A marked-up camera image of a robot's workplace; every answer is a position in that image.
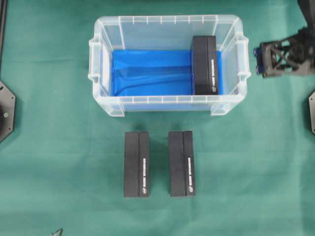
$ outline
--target plastic bin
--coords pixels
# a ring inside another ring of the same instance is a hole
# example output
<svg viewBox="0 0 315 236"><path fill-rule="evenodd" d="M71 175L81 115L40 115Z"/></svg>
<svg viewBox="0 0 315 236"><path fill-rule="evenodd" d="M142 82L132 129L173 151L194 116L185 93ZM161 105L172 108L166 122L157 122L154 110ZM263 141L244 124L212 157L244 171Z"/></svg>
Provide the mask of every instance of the plastic bin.
<svg viewBox="0 0 315 236"><path fill-rule="evenodd" d="M215 35L221 51L224 95L112 97L113 50L189 50L194 35ZM248 39L234 15L109 16L99 18L89 41L93 97L113 117L126 111L206 111L225 115L247 94Z"/></svg>

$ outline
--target green cloth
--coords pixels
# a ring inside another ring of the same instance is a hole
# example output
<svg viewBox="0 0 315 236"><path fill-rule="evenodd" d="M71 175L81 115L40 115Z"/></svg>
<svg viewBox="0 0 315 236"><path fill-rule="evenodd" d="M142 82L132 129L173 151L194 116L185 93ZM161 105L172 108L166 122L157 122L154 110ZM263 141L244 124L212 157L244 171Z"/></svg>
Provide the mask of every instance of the green cloth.
<svg viewBox="0 0 315 236"><path fill-rule="evenodd" d="M314 76L256 76L254 47L306 25L296 0L9 0L1 79L16 94L0 144L0 235L313 236ZM229 114L109 117L88 80L106 15L234 14L249 38L248 95ZM150 197L123 198L124 132L150 133ZM196 196L170 198L167 135L192 130Z"/></svg>

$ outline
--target green tablecloth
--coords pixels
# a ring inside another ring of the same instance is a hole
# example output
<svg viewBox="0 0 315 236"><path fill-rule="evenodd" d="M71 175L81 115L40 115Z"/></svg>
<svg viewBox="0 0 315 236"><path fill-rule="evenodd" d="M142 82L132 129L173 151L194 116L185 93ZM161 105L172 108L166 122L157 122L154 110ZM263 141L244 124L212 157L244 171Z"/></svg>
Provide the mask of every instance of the green tablecloth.
<svg viewBox="0 0 315 236"><path fill-rule="evenodd" d="M109 117L92 97L88 40L104 15L235 14L248 95L229 114ZM315 235L315 77L263 79L252 50L305 26L295 0L9 0L1 79L17 95L0 144L0 235ZM123 198L124 132L150 133L151 194ZM192 130L197 195L170 198L167 133Z"/></svg>

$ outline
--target black hexagonal mount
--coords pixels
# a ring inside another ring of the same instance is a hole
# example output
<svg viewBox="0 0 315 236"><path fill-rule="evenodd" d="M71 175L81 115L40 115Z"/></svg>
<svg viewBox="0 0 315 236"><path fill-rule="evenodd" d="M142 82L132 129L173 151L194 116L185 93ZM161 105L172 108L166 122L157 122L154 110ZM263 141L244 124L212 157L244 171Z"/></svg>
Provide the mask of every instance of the black hexagonal mount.
<svg viewBox="0 0 315 236"><path fill-rule="evenodd" d="M0 65L7 0L0 0ZM0 142L14 129L15 95L0 81Z"/></svg>

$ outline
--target blue liner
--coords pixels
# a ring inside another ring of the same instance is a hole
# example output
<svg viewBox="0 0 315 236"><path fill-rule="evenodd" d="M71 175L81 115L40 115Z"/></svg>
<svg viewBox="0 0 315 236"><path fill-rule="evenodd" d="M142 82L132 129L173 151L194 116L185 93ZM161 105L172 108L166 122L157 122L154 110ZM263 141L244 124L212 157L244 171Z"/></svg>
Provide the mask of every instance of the blue liner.
<svg viewBox="0 0 315 236"><path fill-rule="evenodd" d="M218 52L219 93L222 63ZM112 96L192 95L190 51L115 50Z"/></svg>

